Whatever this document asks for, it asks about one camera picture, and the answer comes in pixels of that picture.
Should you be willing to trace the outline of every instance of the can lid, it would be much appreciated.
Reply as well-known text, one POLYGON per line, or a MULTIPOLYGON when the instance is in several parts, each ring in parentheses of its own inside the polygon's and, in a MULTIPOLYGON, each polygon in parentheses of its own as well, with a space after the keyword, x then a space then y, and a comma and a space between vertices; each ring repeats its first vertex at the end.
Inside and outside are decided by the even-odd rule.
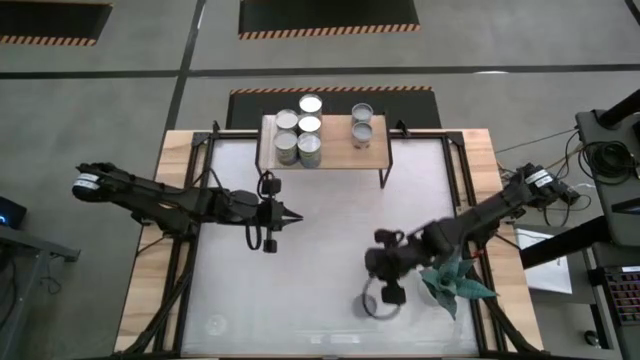
POLYGON ((298 141, 298 136, 296 133, 290 130, 280 130, 276 133, 276 136, 273 138, 273 144, 278 149, 288 150, 292 147, 296 146, 296 142, 298 141))
POLYGON ((367 123, 355 123, 351 129, 353 136, 360 141, 371 140, 373 128, 367 123))
POLYGON ((284 109, 276 114, 276 125, 282 129, 292 129, 298 123, 298 114, 295 111, 284 109))
POLYGON ((320 119, 315 116, 305 116, 300 119, 300 122, 298 122, 300 130, 307 132, 318 131, 318 129, 320 129, 320 124, 320 119))
POLYGON ((351 109, 351 115, 358 121, 369 121, 373 115, 373 109, 369 104, 355 104, 351 109))
POLYGON ((300 98, 300 109, 304 112, 316 112, 322 108, 322 100, 318 95, 307 94, 300 98))
POLYGON ((298 138, 298 149, 304 152, 315 152, 321 144, 320 138, 314 133, 304 133, 298 138))

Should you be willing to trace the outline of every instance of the gray floor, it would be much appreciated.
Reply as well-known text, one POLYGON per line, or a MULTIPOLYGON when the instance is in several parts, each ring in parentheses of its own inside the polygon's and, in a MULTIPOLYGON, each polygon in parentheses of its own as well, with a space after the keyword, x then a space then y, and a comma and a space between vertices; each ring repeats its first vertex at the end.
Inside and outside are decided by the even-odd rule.
MULTIPOLYGON (((0 45, 0 72, 177 70, 196 1, 114 3, 95 47, 0 45)), ((640 63, 640 26, 623 0, 416 0, 416 6, 417 33, 240 41, 237 1, 210 1, 192 69, 640 63)), ((56 296, 42 291, 22 346, 25 359, 98 356, 113 348, 140 229, 113 205, 75 200, 73 167, 111 161, 151 175, 174 84, 173 78, 0 80, 0 193, 29 208, 28 231, 83 251, 77 264, 54 263, 64 289, 56 296)), ((640 72, 190 79, 176 127, 223 124, 235 88, 430 85, 443 127, 489 128, 501 150, 570 129, 576 112, 611 106, 638 84, 640 72)), ((510 168, 549 165, 562 156, 568 136, 498 159, 510 168)), ((600 214, 592 183, 575 163, 567 183, 594 199, 568 225, 600 214)), ((551 212, 550 220, 561 215, 551 212)), ((543 224, 536 210, 521 221, 543 224)), ((535 304, 546 349, 600 357, 576 338, 591 326, 588 308, 567 307, 535 304)))

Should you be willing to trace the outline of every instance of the caution stripe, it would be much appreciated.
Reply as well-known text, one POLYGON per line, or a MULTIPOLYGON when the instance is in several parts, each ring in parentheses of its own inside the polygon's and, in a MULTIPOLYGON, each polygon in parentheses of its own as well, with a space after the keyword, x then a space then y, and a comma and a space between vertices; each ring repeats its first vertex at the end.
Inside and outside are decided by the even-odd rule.
POLYGON ((48 45, 48 46, 94 46, 96 40, 88 38, 58 38, 47 36, 0 35, 0 44, 48 45))
POLYGON ((233 94, 257 94, 257 93, 318 93, 318 92, 349 92, 349 91, 431 91, 431 86, 320 86, 301 88, 257 88, 257 89, 233 89, 233 94))
POLYGON ((240 40, 257 39, 282 39, 303 36, 334 36, 372 34, 387 32, 420 31, 420 24, 395 24, 395 25, 365 25, 365 26, 341 26, 314 29, 291 29, 243 32, 238 35, 240 40))

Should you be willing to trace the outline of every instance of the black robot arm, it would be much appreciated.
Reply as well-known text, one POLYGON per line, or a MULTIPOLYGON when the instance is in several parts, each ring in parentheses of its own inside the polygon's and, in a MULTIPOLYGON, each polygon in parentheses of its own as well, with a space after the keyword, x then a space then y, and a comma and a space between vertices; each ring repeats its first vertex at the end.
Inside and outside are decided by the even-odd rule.
POLYGON ((80 175, 72 188, 76 198, 112 202, 130 210, 131 217, 140 223, 157 223, 170 236, 185 236, 193 224, 219 223, 265 227, 269 237, 271 231, 302 220, 273 198, 281 183, 270 173, 261 177, 258 198, 248 191, 222 187, 178 189, 137 177, 110 163, 81 164, 77 169, 80 175))
POLYGON ((397 284, 417 266, 437 266, 446 261, 469 240, 484 247, 507 216, 519 217, 523 206, 544 207, 556 201, 566 186, 554 179, 541 166, 527 164, 519 168, 499 193, 484 200, 456 218, 444 218, 427 223, 407 235, 400 245, 396 232, 378 230, 375 241, 384 248, 369 248, 365 267, 371 276, 387 282, 383 289, 385 303, 401 305, 404 291, 397 284))

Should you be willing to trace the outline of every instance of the floor mat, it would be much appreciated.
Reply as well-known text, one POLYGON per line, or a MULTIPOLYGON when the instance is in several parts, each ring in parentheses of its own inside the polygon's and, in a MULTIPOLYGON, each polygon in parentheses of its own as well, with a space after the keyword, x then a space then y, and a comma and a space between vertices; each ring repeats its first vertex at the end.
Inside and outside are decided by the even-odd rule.
POLYGON ((299 111, 298 101, 307 93, 323 100, 322 113, 349 115, 357 103, 371 105, 375 114, 385 114, 387 127, 402 120, 410 129, 440 129, 436 98, 430 86, 309 87, 236 89, 229 96, 227 129, 257 129, 262 114, 282 109, 299 111))
POLYGON ((1 1, 0 44, 93 46, 111 4, 1 1))
POLYGON ((243 0, 241 40, 420 30, 413 0, 243 0))

